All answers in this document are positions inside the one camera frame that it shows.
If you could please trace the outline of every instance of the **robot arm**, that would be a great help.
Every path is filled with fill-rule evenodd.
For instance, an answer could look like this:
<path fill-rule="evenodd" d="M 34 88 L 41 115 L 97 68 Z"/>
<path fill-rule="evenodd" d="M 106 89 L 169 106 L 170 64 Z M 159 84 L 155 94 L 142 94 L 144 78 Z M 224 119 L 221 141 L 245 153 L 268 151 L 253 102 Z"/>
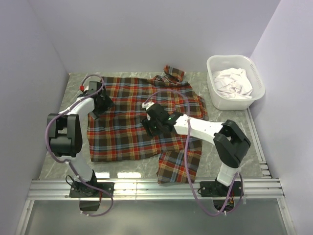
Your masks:
<path fill-rule="evenodd" d="M 106 95 L 105 88 L 103 88 L 102 92 L 90 98 L 82 99 L 94 93 L 100 87 L 100 82 L 89 82 L 87 89 L 75 101 L 75 103 L 79 103 L 69 113 L 58 118 L 56 122 L 51 125 L 48 134 L 49 144 L 55 156 L 59 157 L 60 161 L 69 160 L 78 175 L 86 182 L 94 181 L 95 175 L 83 158 L 81 150 L 83 146 L 81 132 L 82 122 L 88 114 L 97 118 L 101 113 L 112 107 L 113 102 Z M 57 115 L 58 114 L 50 114 L 47 118 L 47 123 Z"/>
<path fill-rule="evenodd" d="M 178 112 L 170 115 L 164 107 L 153 102 L 143 103 L 142 108 L 147 112 L 147 118 L 142 124 L 150 137 L 171 132 L 187 135 L 187 121 L 190 120 L 190 135 L 214 144 L 217 149 L 222 166 L 216 180 L 226 187 L 231 184 L 241 160 L 251 146 L 249 139 L 234 121 L 210 122 Z"/>

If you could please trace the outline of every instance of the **plaid shirt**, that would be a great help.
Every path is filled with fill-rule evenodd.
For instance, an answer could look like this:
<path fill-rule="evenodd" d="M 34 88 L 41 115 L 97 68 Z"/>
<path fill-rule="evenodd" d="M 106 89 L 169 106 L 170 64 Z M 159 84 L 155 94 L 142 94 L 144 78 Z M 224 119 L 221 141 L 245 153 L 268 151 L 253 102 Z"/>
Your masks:
<path fill-rule="evenodd" d="M 188 82 L 183 82 L 184 72 L 166 66 L 165 76 L 153 79 L 103 77 L 108 96 L 115 106 L 99 119 L 89 116 L 87 137 L 93 162 L 140 160 L 160 154 L 158 182 L 187 182 L 183 163 L 186 136 L 161 134 L 151 139 L 141 121 L 147 116 L 141 104 L 154 92 L 170 88 L 188 97 L 190 116 L 208 120 L 204 100 L 195 94 Z M 183 98 L 171 92 L 158 93 L 151 98 L 166 111 L 185 114 L 187 105 Z M 188 148 L 190 176 L 195 179 L 202 151 L 202 140 L 191 137 Z"/>

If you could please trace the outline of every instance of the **black mounting bracket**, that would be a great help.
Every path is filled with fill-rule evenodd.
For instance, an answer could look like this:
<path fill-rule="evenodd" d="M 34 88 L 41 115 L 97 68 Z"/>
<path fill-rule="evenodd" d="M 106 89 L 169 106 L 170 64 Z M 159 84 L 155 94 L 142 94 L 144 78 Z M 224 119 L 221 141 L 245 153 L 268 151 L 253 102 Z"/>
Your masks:
<path fill-rule="evenodd" d="M 59 114 L 49 114 L 47 123 Z M 66 133 L 59 133 L 63 129 L 67 129 Z M 82 131 L 78 114 L 70 114 L 59 117 L 52 123 L 49 133 L 49 144 L 55 156 L 63 155 L 76 157 L 83 146 Z"/>
<path fill-rule="evenodd" d="M 201 197 L 226 197 L 229 187 L 219 184 L 216 181 L 201 181 L 200 195 Z M 232 192 L 234 197 L 240 197 L 242 185 L 240 181 L 235 181 Z"/>
<path fill-rule="evenodd" d="M 240 181 L 235 181 L 232 187 L 230 198 L 224 208 L 224 211 L 229 212 L 234 208 L 234 200 L 233 197 L 240 197 L 242 193 L 242 185 Z M 229 187 L 221 184 L 217 180 L 215 181 L 201 181 L 200 189 L 198 193 L 201 197 L 226 197 L 228 193 Z M 214 199 L 213 206 L 216 210 L 221 210 L 224 204 L 223 199 Z"/>
<path fill-rule="evenodd" d="M 81 182 L 74 181 L 71 184 L 69 197 L 70 198 L 99 198 L 98 201 L 91 201 L 91 200 L 80 200 L 79 201 L 79 208 L 83 212 L 94 212 L 99 209 L 101 198 L 109 198 L 110 196 L 113 197 L 114 192 L 114 182 L 97 182 L 97 177 L 95 176 L 94 171 L 92 171 L 92 178 L 90 181 L 86 182 L 88 185 L 97 187 L 102 189 L 106 193 L 101 193 L 98 190 L 89 188 L 88 186 L 84 185 Z"/>

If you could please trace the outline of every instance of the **marble surface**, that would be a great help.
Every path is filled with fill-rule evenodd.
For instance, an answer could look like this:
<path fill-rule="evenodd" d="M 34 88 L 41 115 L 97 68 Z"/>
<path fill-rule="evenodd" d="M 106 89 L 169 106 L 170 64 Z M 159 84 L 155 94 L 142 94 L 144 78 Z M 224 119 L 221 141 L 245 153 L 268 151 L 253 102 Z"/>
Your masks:
<path fill-rule="evenodd" d="M 101 76 L 118 76 L 118 77 L 141 77 L 153 78 L 156 75 L 163 75 L 163 72 L 99 72 Z M 86 73 L 72 73 L 70 75 L 65 95 L 60 107 L 60 111 L 72 104 L 79 94 L 79 86 L 81 81 L 86 76 Z M 247 137 L 252 141 L 251 133 L 248 127 L 248 122 L 244 111 L 220 111 L 216 109 L 211 101 L 209 94 L 206 73 L 205 72 L 187 72 L 184 81 L 188 81 L 194 91 L 202 96 L 206 103 L 206 108 L 210 121 L 223 122 L 227 119 L 234 120 L 239 127 L 244 131 Z M 93 163 L 90 161 L 89 144 L 87 140 L 87 118 L 83 121 L 83 154 L 88 165 L 94 169 L 98 178 L 144 178 L 156 179 L 158 169 L 158 155 L 152 158 L 138 161 L 121 161 L 111 163 Z M 219 172 L 221 160 L 218 156 L 215 146 L 203 141 L 202 156 L 200 160 L 197 177 L 212 177 L 215 178 Z M 252 143 L 247 155 L 241 163 L 240 172 L 244 177 L 260 178 L 262 172 Z M 43 169 L 40 179 L 64 179 L 66 175 L 72 175 L 71 170 L 65 164 L 56 163 L 49 154 L 45 157 Z"/>

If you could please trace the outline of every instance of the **white wall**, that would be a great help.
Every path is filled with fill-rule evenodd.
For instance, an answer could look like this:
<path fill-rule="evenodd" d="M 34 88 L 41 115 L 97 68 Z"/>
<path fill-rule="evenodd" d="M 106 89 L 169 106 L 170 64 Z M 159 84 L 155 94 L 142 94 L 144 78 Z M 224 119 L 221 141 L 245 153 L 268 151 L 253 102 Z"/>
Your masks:
<path fill-rule="evenodd" d="M 25 0 L 0 1 L 0 234 L 14 234 L 68 74 Z"/>
<path fill-rule="evenodd" d="M 267 90 L 253 118 L 300 235 L 313 229 L 312 16 L 313 1 L 282 0 L 252 55 Z"/>
<path fill-rule="evenodd" d="M 250 56 L 279 0 L 29 0 L 69 72 L 206 71 Z"/>

